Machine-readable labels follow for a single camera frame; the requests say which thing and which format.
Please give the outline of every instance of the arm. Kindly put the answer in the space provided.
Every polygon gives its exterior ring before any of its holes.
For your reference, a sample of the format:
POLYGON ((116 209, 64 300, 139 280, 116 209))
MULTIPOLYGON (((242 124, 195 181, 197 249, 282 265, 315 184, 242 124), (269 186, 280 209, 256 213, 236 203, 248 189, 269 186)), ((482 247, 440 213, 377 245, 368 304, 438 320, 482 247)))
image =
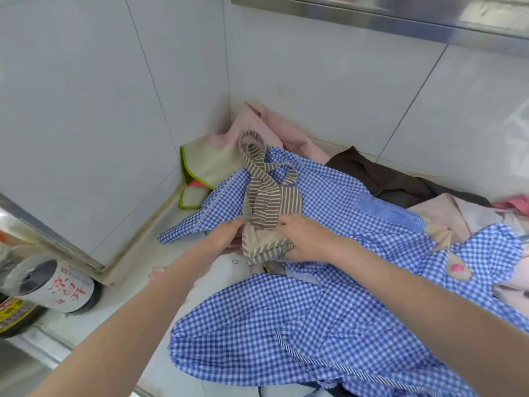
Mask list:
POLYGON ((282 216, 277 231, 294 243, 290 259, 329 262, 349 274, 480 395, 529 395, 524 332, 312 219, 282 216))
POLYGON ((185 301, 242 224, 222 223, 120 307, 42 382, 32 397, 128 397, 185 301))

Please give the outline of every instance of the green trim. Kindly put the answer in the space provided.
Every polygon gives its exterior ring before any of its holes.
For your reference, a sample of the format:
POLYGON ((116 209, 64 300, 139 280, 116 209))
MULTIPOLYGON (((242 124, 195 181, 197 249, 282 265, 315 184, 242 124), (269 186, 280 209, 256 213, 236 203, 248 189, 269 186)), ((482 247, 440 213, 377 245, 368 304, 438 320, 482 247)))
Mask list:
POLYGON ((198 210, 201 208, 201 206, 184 206, 183 205, 183 193, 186 191, 186 188, 182 190, 182 193, 180 194, 180 200, 178 200, 178 207, 180 207, 182 210, 198 210))
POLYGON ((184 178, 186 177, 186 174, 190 175, 191 177, 193 177, 195 180, 197 180, 198 182, 204 184, 206 187, 208 187, 209 189, 215 189, 215 187, 212 187, 211 185, 209 185, 206 181, 198 178, 195 174, 193 174, 191 172, 191 170, 189 170, 189 167, 187 166, 187 162, 186 162, 186 152, 185 150, 183 149, 183 146, 180 146, 180 155, 181 155, 181 159, 182 159, 182 162, 183 162, 183 167, 186 169, 186 172, 183 173, 183 176, 184 178))

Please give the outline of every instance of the pink polka dot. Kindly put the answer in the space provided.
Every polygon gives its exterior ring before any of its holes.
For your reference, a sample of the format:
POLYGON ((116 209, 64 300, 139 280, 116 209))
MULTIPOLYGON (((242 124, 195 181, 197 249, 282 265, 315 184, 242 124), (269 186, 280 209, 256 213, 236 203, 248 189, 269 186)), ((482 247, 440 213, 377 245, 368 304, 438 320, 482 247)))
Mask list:
POLYGON ((455 265, 452 265, 452 270, 454 272, 464 272, 465 268, 461 266, 459 263, 456 263, 455 265))

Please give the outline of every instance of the right hand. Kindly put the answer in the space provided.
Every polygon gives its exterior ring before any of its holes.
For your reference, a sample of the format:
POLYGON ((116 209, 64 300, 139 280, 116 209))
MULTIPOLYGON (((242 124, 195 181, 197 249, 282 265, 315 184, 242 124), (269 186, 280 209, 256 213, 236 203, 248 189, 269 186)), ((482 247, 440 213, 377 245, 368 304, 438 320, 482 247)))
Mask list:
POLYGON ((316 220, 299 213, 283 214, 279 217, 276 231, 294 244, 287 252, 287 258, 296 261, 329 262, 331 252, 343 240, 316 220))

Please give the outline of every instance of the dark brown cloth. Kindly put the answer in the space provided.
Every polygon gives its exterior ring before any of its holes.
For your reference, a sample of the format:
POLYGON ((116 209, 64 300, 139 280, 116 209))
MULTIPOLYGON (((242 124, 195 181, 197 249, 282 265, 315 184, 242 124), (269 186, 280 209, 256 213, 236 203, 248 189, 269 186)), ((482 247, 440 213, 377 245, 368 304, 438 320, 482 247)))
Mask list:
POLYGON ((482 196, 455 191, 425 178, 412 177, 373 163, 362 156, 354 146, 332 157, 326 165, 360 180, 374 197, 403 208, 418 205, 444 193, 481 206, 491 206, 482 196))

